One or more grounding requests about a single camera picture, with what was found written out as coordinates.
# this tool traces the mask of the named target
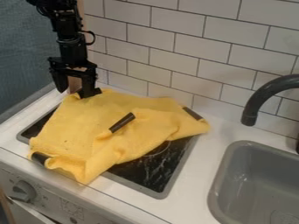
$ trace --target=dial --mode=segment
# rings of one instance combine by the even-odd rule
[[[37,192],[34,187],[26,181],[20,180],[12,187],[13,200],[31,203],[37,197]]]

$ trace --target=white countertop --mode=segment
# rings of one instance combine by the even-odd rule
[[[0,159],[40,179],[53,189],[59,187],[61,191],[76,194],[94,206],[134,223],[218,223],[209,212],[207,194],[226,147],[235,141],[250,140],[295,152],[294,139],[197,111],[212,125],[212,130],[199,138],[166,199],[153,199],[103,177],[98,177],[89,186],[81,186],[24,159],[28,153],[28,145],[16,140],[19,131],[52,109],[62,98],[63,95],[53,90],[1,124],[0,146],[6,150],[0,150]]]

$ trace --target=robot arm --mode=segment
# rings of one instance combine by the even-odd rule
[[[60,93],[68,88],[67,76],[81,78],[82,89],[78,92],[81,98],[87,98],[101,93],[94,88],[96,81],[96,67],[87,60],[87,46],[95,41],[91,31],[82,30],[77,0],[26,0],[36,6],[38,13],[50,18],[54,32],[57,32],[60,57],[50,57],[50,73]],[[85,40],[85,33],[94,37],[91,43]]]

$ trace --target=tile wall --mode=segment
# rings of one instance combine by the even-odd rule
[[[299,73],[299,1],[84,0],[99,81],[240,121],[249,97]],[[297,137],[299,90],[272,97],[256,127]]]

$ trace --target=gray wall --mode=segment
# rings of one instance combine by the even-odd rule
[[[0,1],[0,115],[48,85],[59,56],[50,20],[25,0]]]

